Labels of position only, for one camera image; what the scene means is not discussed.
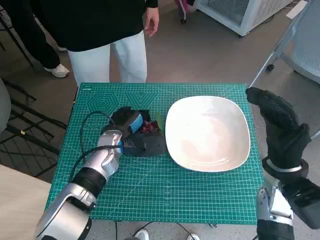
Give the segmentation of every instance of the mesh panel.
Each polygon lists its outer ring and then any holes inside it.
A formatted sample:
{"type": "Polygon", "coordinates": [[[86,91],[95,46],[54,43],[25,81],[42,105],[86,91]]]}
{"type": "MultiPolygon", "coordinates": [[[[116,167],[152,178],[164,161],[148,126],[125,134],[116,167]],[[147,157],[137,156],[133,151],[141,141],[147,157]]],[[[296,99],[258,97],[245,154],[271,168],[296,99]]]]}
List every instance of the mesh panel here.
{"type": "Polygon", "coordinates": [[[294,35],[293,57],[303,68],[320,75],[320,1],[312,4],[294,35]]]}
{"type": "Polygon", "coordinates": [[[292,1],[293,0],[262,0],[252,25],[259,25],[292,1]]]}
{"type": "Polygon", "coordinates": [[[240,26],[249,1],[250,0],[208,0],[207,5],[240,26]]]}

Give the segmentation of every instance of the white pants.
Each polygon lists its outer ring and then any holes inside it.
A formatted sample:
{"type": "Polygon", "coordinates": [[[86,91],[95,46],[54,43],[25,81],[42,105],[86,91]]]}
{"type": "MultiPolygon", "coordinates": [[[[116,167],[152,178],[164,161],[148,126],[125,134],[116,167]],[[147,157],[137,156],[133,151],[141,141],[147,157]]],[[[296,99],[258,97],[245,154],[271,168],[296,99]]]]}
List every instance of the white pants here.
{"type": "Polygon", "coordinates": [[[144,31],[87,51],[68,51],[76,84],[108,83],[110,45],[115,50],[121,80],[124,83],[145,83],[147,57],[144,31]]]}

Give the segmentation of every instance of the black shirt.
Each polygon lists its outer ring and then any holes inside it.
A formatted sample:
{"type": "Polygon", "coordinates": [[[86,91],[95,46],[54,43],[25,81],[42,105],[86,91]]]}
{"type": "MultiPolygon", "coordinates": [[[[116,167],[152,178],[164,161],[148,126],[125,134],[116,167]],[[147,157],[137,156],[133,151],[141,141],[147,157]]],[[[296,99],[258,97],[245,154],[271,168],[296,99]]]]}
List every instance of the black shirt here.
{"type": "Polygon", "coordinates": [[[146,8],[158,0],[40,0],[58,42],[72,52],[98,48],[140,33],[146,8]]]}

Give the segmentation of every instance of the green leaf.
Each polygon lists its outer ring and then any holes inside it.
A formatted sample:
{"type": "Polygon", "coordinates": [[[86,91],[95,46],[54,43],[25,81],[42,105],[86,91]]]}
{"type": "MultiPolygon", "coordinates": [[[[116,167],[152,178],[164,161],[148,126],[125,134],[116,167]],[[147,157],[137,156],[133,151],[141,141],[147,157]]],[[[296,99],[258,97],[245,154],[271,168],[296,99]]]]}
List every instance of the green leaf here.
{"type": "Polygon", "coordinates": [[[164,131],[164,121],[162,120],[160,112],[155,113],[155,120],[157,121],[159,128],[163,132],[164,131]]]}

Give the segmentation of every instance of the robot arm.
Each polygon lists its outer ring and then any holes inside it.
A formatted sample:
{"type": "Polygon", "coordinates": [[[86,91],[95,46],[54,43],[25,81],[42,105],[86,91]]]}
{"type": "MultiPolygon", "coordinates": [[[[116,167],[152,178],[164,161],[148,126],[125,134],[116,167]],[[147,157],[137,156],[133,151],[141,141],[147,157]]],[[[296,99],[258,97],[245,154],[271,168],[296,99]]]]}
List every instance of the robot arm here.
{"type": "Polygon", "coordinates": [[[309,126],[299,125],[292,106],[281,97],[254,87],[246,94],[260,108],[268,146],[268,157],[262,160],[264,182],[256,197],[257,235],[260,240],[294,240],[294,212],[310,228],[320,228],[319,187],[306,179],[309,166],[301,158],[311,141],[309,126]]]}
{"type": "MultiPolygon", "coordinates": [[[[98,147],[117,146],[121,138],[121,131],[107,130],[100,136],[98,147]]],[[[120,148],[109,148],[90,156],[40,218],[35,232],[37,240],[84,240],[87,237],[91,228],[89,213],[117,171],[121,154],[120,148]]]]}

